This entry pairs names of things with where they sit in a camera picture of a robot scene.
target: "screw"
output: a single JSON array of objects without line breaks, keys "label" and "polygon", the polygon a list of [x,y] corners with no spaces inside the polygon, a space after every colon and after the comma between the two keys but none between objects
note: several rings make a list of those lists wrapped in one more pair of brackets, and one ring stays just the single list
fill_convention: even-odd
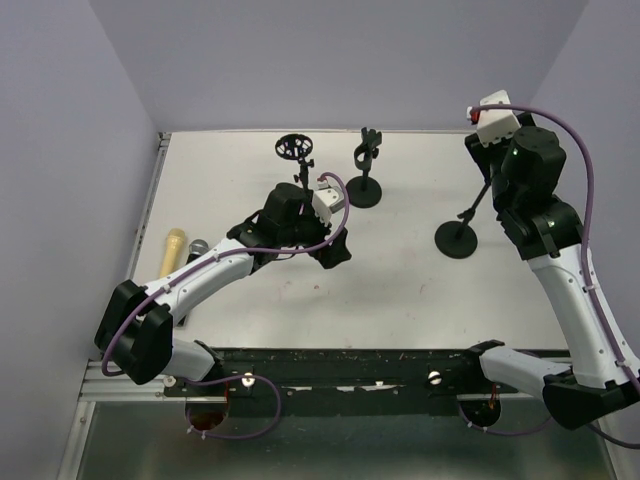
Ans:
[{"label": "screw", "polygon": [[171,388],[171,387],[175,387],[177,380],[176,380],[176,377],[168,376],[162,379],[162,383],[165,387]]},{"label": "screw", "polygon": [[440,372],[436,370],[429,372],[429,376],[427,378],[431,385],[440,385],[442,383],[442,375],[440,375]]},{"label": "screw", "polygon": [[256,383],[256,379],[253,378],[253,376],[252,376],[253,374],[251,372],[247,372],[244,375],[245,375],[245,377],[248,377],[248,378],[243,378],[242,379],[242,385],[244,385],[247,388],[252,387],[253,384]]}]

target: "lavender wall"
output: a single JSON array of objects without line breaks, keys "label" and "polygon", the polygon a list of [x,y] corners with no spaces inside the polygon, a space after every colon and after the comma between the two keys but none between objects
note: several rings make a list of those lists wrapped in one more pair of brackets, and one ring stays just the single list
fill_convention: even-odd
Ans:
[{"label": "lavender wall", "polygon": [[[584,136],[594,157],[594,263],[621,329],[640,354],[638,25],[637,0],[591,0],[533,103],[569,121]],[[582,206],[584,166],[575,148],[572,153],[560,193]],[[640,405],[619,414],[624,438],[640,440],[638,414]],[[640,472],[640,457],[632,454],[630,458]]]},{"label": "lavender wall", "polygon": [[466,127],[528,102],[586,0],[90,0],[164,130]]},{"label": "lavender wall", "polygon": [[50,479],[157,135],[85,0],[2,3],[0,476]]}]

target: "tabletop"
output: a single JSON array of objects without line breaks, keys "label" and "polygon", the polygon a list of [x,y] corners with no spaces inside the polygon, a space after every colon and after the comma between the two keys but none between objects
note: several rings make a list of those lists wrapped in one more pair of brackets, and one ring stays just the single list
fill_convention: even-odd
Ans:
[{"label": "tabletop", "polygon": [[[187,244],[215,245],[277,183],[293,182],[297,165],[274,149],[285,133],[172,134],[134,280],[157,277],[171,228],[182,228]],[[329,171],[346,183],[360,174],[360,132],[300,133],[314,142],[311,178]],[[271,263],[196,307],[175,336],[216,347],[463,349],[496,338],[514,348],[566,348],[490,198],[472,222],[479,246],[471,257],[454,260],[435,246],[438,226],[468,208],[483,184],[465,135],[384,132],[371,170],[383,196],[374,208],[351,209],[352,260],[333,270],[306,255]],[[186,256],[185,248],[181,265]]]}]

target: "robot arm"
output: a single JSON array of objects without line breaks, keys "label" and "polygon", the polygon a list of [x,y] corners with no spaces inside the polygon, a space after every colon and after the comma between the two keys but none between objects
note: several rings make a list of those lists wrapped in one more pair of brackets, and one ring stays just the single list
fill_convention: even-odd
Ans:
[{"label": "robot arm", "polygon": [[[502,91],[481,102],[487,103],[510,102]],[[572,359],[571,366],[556,364],[493,343],[479,354],[483,374],[544,401],[554,419],[569,429],[637,402],[585,285],[580,218],[553,194],[566,159],[558,138],[536,127],[530,115],[516,117],[511,110],[483,112],[474,121],[478,133],[467,137],[467,149],[491,184],[497,220],[542,284]],[[590,270],[595,279],[592,266]],[[637,375],[640,361],[599,287],[597,295],[628,366]]]},{"label": "robot arm", "polygon": [[[214,367],[215,354],[199,343],[174,339],[175,324],[222,287],[275,260],[279,249],[322,243],[330,233],[332,214],[344,205],[342,192],[326,181],[313,192],[278,184],[262,210],[233,227],[227,238],[197,260],[143,286],[131,280],[118,285],[95,344],[105,352],[132,312],[148,302],[141,316],[116,339],[113,361],[140,385],[159,374],[202,380]],[[342,229],[330,244],[308,253],[323,268],[333,268],[351,258],[346,237],[347,230]]]}]

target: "round stand base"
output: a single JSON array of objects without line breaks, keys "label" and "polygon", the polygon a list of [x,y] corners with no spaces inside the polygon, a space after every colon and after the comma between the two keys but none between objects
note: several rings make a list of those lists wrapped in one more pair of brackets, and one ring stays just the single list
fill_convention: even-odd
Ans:
[{"label": "round stand base", "polygon": [[362,177],[354,177],[347,183],[349,203],[357,208],[371,208],[382,198],[382,187],[373,178],[367,179],[367,189],[362,190]]},{"label": "round stand base", "polygon": [[447,257],[462,259],[470,257],[478,248],[478,237],[470,226],[464,227],[460,238],[456,233],[462,222],[452,221],[443,223],[436,230],[436,246]]}]

